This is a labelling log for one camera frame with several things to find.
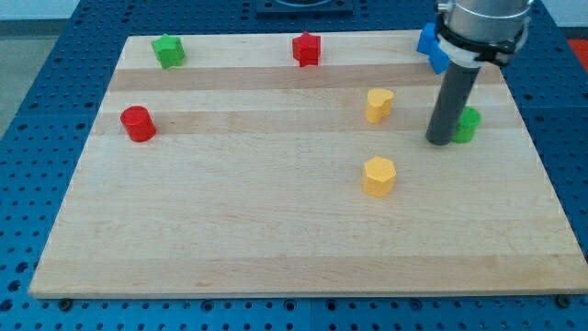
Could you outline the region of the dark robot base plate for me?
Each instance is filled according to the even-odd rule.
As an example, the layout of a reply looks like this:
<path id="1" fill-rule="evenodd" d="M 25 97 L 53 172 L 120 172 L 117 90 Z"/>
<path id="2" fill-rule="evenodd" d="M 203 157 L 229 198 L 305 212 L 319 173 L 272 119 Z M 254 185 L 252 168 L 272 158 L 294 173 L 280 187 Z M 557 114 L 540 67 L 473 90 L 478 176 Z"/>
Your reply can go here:
<path id="1" fill-rule="evenodd" d="M 254 0 L 257 14 L 349 14 L 353 0 Z"/>

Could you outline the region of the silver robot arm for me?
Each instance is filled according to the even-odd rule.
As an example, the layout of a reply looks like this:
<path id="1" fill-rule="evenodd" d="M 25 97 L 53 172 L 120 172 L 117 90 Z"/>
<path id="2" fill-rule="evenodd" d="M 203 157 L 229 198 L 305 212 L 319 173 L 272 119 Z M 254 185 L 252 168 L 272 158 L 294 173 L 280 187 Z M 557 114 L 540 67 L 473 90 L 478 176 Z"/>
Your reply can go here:
<path id="1" fill-rule="evenodd" d="M 528 36 L 533 0 L 438 0 L 435 37 L 461 67 L 508 65 Z"/>

